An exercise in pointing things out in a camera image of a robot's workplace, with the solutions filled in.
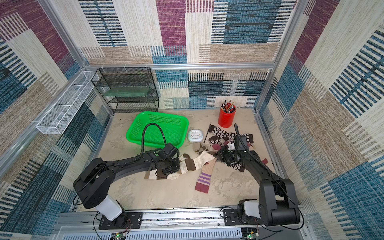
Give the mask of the cream brown striped sock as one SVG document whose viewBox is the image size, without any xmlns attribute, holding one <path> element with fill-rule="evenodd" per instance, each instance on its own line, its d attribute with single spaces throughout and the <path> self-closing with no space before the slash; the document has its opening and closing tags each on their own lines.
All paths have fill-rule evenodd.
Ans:
<svg viewBox="0 0 384 240">
<path fill-rule="evenodd" d="M 192 159 L 188 154 L 183 154 L 180 158 L 180 174 L 185 174 L 189 171 L 199 170 L 206 163 L 216 160 L 210 152 L 203 151 L 198 157 Z"/>
<path fill-rule="evenodd" d="M 173 174 L 163 174 L 162 170 L 153 170 L 146 173 L 146 180 L 175 180 L 180 175 L 188 171 L 195 171 L 196 166 L 193 159 L 190 159 L 188 154 L 183 154 L 180 157 L 180 170 Z"/>
</svg>

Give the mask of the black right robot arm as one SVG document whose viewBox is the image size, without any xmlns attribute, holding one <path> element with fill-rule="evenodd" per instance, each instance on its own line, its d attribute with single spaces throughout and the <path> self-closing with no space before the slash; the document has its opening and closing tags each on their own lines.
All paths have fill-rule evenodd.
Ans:
<svg viewBox="0 0 384 240">
<path fill-rule="evenodd" d="M 293 181 L 281 178 L 263 164 L 259 155 L 249 149 L 246 136 L 240 135 L 238 125 L 234 124 L 234 127 L 234 148 L 223 146 L 216 157 L 228 166 L 239 164 L 241 169 L 248 171 L 259 185 L 259 198 L 241 200 L 236 208 L 237 213 L 230 213 L 224 218 L 232 218 L 231 224 L 238 222 L 300 230 L 304 227 L 305 219 L 299 208 Z"/>
</svg>

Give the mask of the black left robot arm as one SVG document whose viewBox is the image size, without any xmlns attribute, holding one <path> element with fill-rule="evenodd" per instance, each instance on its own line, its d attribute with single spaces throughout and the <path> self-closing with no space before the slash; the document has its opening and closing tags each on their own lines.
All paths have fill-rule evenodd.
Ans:
<svg viewBox="0 0 384 240">
<path fill-rule="evenodd" d="M 145 133 L 151 126 L 160 130 L 165 146 L 145 151 Z M 96 209 L 109 221 L 114 221 L 123 216 L 125 210 L 108 194 L 111 184 L 140 172 L 161 171 L 165 176 L 174 174 L 180 170 L 179 156 L 180 151 L 166 141 L 161 127 L 150 123 L 142 132 L 141 152 L 138 156 L 118 161 L 93 159 L 74 181 L 73 188 L 85 209 Z"/>
</svg>

